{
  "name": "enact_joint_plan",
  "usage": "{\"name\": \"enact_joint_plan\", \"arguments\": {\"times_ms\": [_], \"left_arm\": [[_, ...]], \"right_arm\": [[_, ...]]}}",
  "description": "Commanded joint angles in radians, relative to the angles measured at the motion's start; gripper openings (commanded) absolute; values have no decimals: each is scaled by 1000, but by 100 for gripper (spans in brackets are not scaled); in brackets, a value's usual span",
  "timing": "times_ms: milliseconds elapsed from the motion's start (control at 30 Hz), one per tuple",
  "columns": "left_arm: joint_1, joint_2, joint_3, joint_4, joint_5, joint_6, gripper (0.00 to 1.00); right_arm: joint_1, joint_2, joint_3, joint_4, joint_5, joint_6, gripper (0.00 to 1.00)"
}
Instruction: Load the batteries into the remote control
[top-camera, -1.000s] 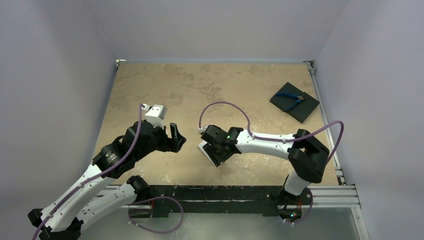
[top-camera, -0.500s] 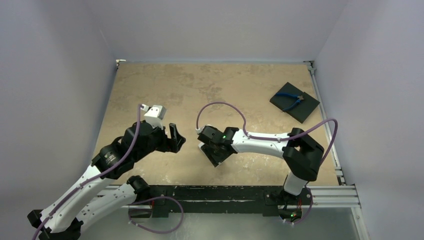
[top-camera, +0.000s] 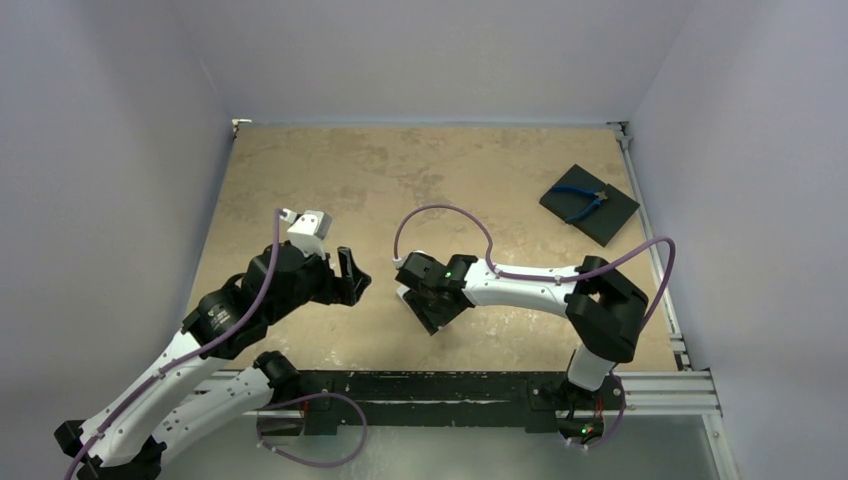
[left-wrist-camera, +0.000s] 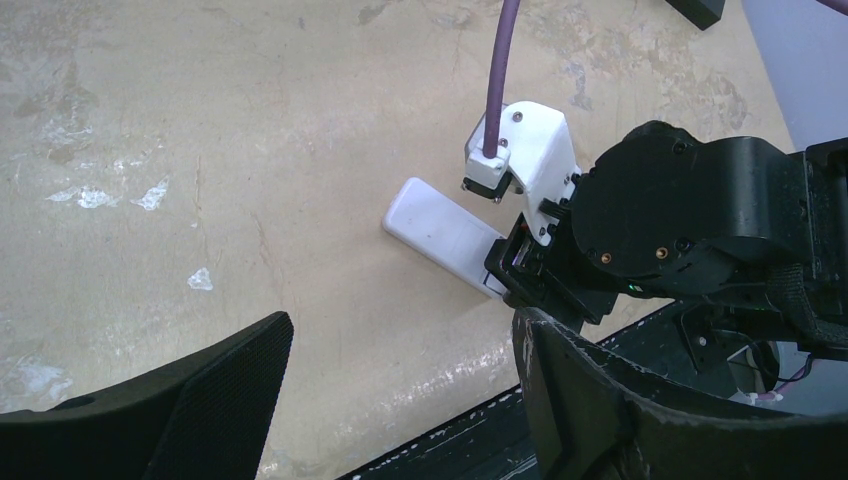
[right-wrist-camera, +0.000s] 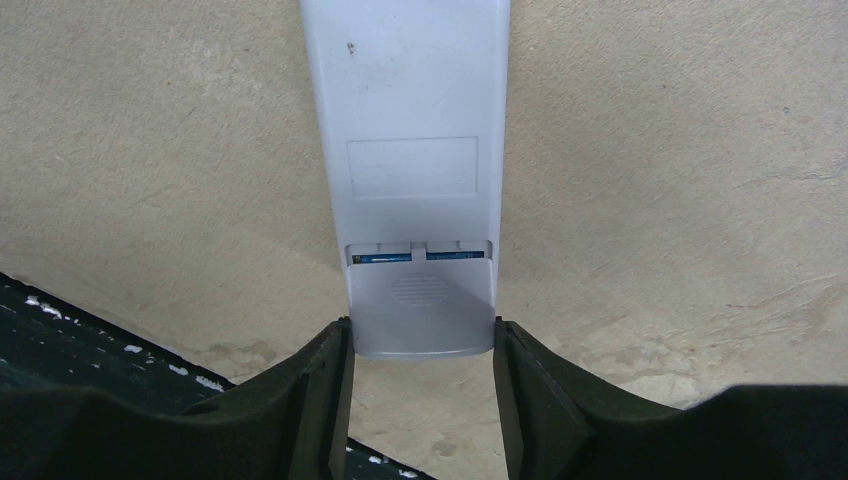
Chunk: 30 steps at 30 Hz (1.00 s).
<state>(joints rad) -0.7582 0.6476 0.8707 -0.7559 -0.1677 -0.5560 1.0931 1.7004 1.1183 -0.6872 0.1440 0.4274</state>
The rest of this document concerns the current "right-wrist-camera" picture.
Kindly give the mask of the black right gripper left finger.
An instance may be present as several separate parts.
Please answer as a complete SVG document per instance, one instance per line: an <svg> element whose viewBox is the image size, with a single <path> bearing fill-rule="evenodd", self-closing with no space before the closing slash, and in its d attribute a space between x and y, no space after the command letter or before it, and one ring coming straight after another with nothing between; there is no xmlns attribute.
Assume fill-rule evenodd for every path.
<svg viewBox="0 0 848 480"><path fill-rule="evenodd" d="M340 479L354 352L351 323L177 415L92 387L1 397L5 479Z"/></svg>

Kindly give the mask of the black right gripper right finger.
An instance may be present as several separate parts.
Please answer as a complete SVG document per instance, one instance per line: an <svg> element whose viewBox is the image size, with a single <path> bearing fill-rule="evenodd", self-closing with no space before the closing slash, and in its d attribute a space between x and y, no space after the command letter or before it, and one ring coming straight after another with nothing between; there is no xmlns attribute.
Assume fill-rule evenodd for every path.
<svg viewBox="0 0 848 480"><path fill-rule="evenodd" d="M688 409L631 394L513 321L493 371L512 479L843 479L843 385L737 385Z"/></svg>

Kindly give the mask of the white battery cover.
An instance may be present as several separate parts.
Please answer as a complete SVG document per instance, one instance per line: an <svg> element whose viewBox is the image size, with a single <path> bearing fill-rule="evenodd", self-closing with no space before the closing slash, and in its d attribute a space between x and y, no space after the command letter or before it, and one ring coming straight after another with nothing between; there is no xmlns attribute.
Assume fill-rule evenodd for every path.
<svg viewBox="0 0 848 480"><path fill-rule="evenodd" d="M369 359L473 356L494 345L495 268L488 258L346 268L354 351Z"/></svg>

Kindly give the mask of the blue AAA battery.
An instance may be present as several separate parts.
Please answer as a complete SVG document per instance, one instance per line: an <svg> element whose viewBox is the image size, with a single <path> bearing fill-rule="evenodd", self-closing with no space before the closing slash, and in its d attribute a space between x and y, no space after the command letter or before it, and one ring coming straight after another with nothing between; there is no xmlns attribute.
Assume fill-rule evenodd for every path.
<svg viewBox="0 0 848 480"><path fill-rule="evenodd" d="M484 258L484 251L454 251L454 252L426 252L423 259L427 261L436 260L464 260ZM410 253L381 253L368 255L353 255L352 261L354 264L378 264L378 263L398 263L415 261L417 257L413 252Z"/></svg>

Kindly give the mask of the white remote control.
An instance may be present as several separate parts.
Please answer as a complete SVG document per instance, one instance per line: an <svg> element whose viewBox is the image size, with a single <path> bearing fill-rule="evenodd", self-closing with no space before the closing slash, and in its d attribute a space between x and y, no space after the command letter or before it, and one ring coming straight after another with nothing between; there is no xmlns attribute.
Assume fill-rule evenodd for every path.
<svg viewBox="0 0 848 480"><path fill-rule="evenodd" d="M510 5L300 5L340 254L436 242L496 252Z"/></svg>

